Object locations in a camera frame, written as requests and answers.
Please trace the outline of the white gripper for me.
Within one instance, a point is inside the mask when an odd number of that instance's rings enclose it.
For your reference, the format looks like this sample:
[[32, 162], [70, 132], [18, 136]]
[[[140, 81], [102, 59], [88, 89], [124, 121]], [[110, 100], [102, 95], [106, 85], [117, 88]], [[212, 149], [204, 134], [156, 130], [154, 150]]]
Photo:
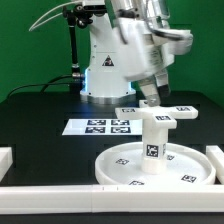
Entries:
[[168, 44], [155, 46], [149, 41], [151, 33], [144, 22], [129, 18], [117, 19], [113, 36], [118, 62], [124, 69], [125, 79], [140, 80], [138, 85], [148, 105], [159, 106], [159, 95], [170, 95], [168, 71], [165, 68], [174, 62], [174, 56], [169, 53]]

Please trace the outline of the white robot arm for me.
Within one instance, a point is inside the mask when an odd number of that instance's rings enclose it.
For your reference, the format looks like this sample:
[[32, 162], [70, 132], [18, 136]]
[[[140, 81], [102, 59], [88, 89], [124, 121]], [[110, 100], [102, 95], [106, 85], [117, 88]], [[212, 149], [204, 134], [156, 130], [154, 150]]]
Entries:
[[81, 98], [99, 104], [133, 100], [133, 82], [152, 105], [170, 93], [166, 67], [174, 56], [147, 29], [143, 0], [82, 0], [90, 17], [90, 63]]

